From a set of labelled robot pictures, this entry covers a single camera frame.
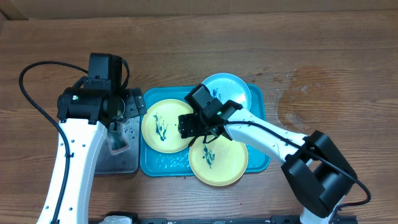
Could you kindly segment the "pink green sponge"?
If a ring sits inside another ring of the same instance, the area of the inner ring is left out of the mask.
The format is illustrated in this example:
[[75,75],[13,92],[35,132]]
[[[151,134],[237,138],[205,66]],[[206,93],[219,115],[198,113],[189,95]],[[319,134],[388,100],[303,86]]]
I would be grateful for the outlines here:
[[108,144],[112,155],[119,154],[129,147],[120,130],[108,132]]

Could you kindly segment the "light blue plate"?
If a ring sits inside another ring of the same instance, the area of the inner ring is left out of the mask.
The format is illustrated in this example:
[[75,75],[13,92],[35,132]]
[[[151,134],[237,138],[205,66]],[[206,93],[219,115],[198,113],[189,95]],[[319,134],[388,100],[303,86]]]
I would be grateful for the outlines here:
[[217,73],[202,81],[211,95],[222,103],[232,100],[244,108],[251,107],[251,92],[247,84],[238,76],[230,73]]

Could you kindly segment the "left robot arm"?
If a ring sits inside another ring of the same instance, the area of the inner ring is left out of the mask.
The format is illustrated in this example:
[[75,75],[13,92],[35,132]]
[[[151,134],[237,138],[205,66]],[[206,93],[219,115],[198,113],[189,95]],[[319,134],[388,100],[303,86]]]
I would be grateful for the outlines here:
[[146,113],[139,88],[122,77],[127,62],[92,53],[87,75],[57,101],[58,149],[39,223],[88,223],[88,206],[98,154],[117,124]]

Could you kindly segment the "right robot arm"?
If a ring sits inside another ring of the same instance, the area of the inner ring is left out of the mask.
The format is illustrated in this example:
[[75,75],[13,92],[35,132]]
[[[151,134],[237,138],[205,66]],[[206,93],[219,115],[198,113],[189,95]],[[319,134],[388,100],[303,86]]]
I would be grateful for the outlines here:
[[329,136],[293,133],[264,121],[239,103],[222,103],[203,84],[185,101],[193,112],[178,117],[182,138],[193,140],[224,136],[261,151],[281,164],[297,200],[303,205],[300,223],[333,223],[342,199],[351,190],[356,175]]

